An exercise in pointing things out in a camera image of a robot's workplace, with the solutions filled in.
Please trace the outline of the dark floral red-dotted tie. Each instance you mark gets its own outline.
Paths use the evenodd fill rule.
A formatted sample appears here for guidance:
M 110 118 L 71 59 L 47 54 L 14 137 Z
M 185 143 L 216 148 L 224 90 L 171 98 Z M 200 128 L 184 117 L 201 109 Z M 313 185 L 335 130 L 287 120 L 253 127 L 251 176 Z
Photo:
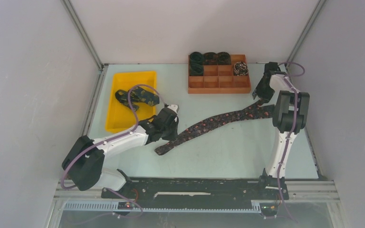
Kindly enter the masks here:
M 188 127 L 178 134 L 175 139 L 155 148 L 154 152 L 160 156 L 165 155 L 170 150 L 185 142 L 188 142 L 230 123 L 271 118 L 274 108 L 274 104 L 264 105 L 264 101 L 261 99 L 245 107 L 244 109 L 211 116 Z

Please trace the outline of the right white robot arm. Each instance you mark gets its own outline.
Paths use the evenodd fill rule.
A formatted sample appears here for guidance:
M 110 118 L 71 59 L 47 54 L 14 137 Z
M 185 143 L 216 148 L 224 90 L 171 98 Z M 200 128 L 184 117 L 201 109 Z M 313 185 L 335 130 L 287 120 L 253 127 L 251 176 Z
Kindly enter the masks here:
M 301 92 L 290 82 L 289 76 L 280 70 L 277 62 L 264 65 L 263 77 L 252 93 L 253 98 L 269 102 L 275 93 L 278 98 L 272 112 L 275 127 L 275 142 L 272 158 L 257 186 L 258 194 L 265 199 L 271 198 L 285 181 L 285 168 L 293 141 L 307 122 L 310 95 Z

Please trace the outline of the white-patterned tie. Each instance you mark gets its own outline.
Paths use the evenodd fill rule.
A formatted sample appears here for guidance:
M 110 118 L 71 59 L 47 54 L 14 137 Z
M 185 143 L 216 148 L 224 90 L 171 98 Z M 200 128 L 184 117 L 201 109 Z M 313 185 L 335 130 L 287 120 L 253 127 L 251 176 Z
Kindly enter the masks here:
M 246 76 L 248 74 L 249 74 L 248 65 L 245 62 L 239 61 L 233 65 L 234 76 Z

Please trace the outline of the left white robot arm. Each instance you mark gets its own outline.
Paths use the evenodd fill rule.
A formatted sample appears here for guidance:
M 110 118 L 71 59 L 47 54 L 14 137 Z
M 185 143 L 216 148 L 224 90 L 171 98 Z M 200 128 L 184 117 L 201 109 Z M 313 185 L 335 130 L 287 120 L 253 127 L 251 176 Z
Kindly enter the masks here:
M 104 168 L 105 160 L 160 139 L 176 138 L 178 110 L 178 105 L 167 105 L 159 114 L 141 120 L 125 131 L 98 139 L 86 135 L 79 137 L 61 164 L 64 176 L 69 177 L 80 191 L 101 187 L 112 189 L 120 198 L 129 196 L 128 176 L 120 169 Z

